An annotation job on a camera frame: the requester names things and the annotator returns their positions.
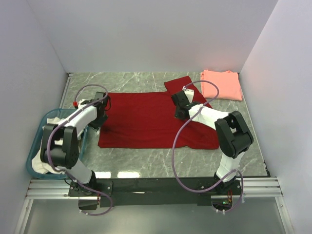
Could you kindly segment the red t shirt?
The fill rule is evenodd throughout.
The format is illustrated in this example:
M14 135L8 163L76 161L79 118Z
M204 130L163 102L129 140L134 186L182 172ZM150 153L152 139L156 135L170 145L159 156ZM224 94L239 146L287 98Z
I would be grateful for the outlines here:
M184 124L175 118L171 95L191 82L189 76L164 83L165 92L110 93L112 107L100 129L100 148L170 149Z

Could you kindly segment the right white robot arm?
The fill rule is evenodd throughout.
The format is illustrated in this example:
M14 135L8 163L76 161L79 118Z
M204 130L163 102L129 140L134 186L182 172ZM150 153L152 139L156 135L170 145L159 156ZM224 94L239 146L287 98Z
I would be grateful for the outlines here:
M254 137L247 126L244 117L239 111L231 113L214 110L193 101L194 92L190 89L182 90L171 95L175 105L175 117L186 122L178 130L172 146L172 169L179 185L193 193L205 193L215 190L218 194L224 195L231 189L239 173L238 167L245 152L254 142ZM191 122L197 122L208 126L217 133L219 147L222 151L220 165L215 173L214 184L206 189L195 190L187 187L177 176L175 170L174 153L178 137L182 130Z

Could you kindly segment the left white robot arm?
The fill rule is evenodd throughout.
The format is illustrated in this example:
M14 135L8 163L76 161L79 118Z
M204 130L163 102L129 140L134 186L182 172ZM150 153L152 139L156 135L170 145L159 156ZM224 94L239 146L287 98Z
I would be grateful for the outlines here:
M95 130L101 128L108 118L106 106L110 104L107 93L96 92L91 100L75 101L76 110L69 117L43 127L41 161L49 164L54 171L66 174L87 196L94 195L99 185L95 172L79 159L78 138L87 126Z

